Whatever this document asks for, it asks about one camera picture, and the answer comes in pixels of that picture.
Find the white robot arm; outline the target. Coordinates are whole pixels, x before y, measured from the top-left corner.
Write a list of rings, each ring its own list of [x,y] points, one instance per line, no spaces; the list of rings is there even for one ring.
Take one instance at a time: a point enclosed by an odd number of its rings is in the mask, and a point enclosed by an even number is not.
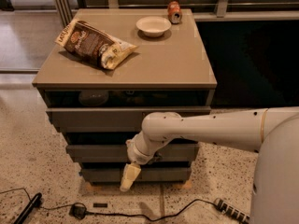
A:
[[[259,153],[250,214],[218,199],[214,206],[241,224],[299,224],[299,107],[264,108],[182,117],[155,112],[127,142],[121,190],[128,190],[154,154],[174,139],[187,139]]]

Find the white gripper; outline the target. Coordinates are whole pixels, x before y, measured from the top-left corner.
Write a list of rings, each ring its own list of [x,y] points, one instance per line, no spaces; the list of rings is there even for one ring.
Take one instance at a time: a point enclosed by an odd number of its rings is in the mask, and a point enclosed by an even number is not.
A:
[[[139,165],[151,165],[155,162],[159,162],[163,159],[162,155],[159,152],[154,153],[153,155],[142,154],[132,139],[126,141],[127,146],[127,156],[128,160],[131,162],[126,164],[123,170],[120,191],[128,191],[131,186],[134,184],[135,180],[138,178],[141,168]]]

